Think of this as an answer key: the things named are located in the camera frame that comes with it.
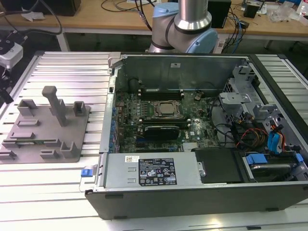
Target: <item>motherboard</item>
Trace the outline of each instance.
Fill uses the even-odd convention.
[[[190,152],[193,148],[219,146],[209,118],[212,98],[202,95],[189,91],[177,100],[145,100],[140,94],[118,92],[119,152]]]

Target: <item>cpu socket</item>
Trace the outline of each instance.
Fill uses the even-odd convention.
[[[179,103],[177,101],[157,101],[153,103],[154,118],[180,116]]]

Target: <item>desk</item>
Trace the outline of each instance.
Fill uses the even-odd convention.
[[[62,51],[69,51],[65,33],[96,33],[96,34],[132,34],[132,35],[150,35],[151,31],[147,29],[145,24],[134,12],[113,13],[105,11],[101,8],[102,0],[82,0],[81,8],[74,17],[59,16],[62,22],[64,33],[58,35],[58,41]],[[240,0],[232,1],[232,8]],[[133,7],[131,3],[123,3],[125,8]],[[111,1],[104,5],[107,9],[115,9]],[[289,22],[272,23],[266,15],[256,16],[254,19],[243,18],[243,12],[237,9],[233,10],[240,18],[250,23],[244,38],[246,39],[264,39],[264,40],[292,40],[292,41],[308,41],[308,26],[302,25],[300,22],[291,20]],[[152,24],[153,7],[151,5],[144,6],[144,12],[150,24]],[[28,28],[45,29],[57,31],[58,25],[51,15],[46,15],[43,21],[29,22],[20,15],[10,15],[9,20],[17,27],[17,29],[25,30]],[[11,29],[4,19],[0,20],[1,29]],[[223,29],[217,29],[219,41],[215,48],[216,53],[220,53],[225,39],[227,39],[234,31],[234,25],[227,20]]]

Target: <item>blue cable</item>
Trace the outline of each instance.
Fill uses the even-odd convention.
[[[240,40],[241,40],[241,30],[242,30],[242,27],[241,27],[241,23],[240,23],[239,19],[236,18],[236,20],[237,20],[237,23],[239,24],[239,34],[240,34],[240,36],[239,36],[239,38],[238,38],[238,40],[237,40],[237,43],[236,43],[236,45],[235,45],[235,47],[234,47],[234,50],[232,51],[232,54],[234,54],[234,52],[236,51],[236,49],[237,49],[238,46],[240,45]]]
[[[232,51],[232,54],[233,54],[233,53],[236,51],[236,49],[238,48],[239,44],[240,44],[242,27],[241,27],[241,23],[240,23],[240,21],[238,20],[237,17],[235,18],[235,17],[230,17],[230,16],[228,16],[228,18],[233,19],[234,21],[237,21],[237,23],[238,23],[238,25],[239,25],[239,32],[238,32],[238,34],[239,34],[240,36],[239,36],[238,39],[236,40],[235,48],[234,48],[234,50]]]

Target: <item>power supply label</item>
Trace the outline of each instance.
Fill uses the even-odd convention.
[[[139,159],[139,185],[176,185],[177,176],[173,158]]]

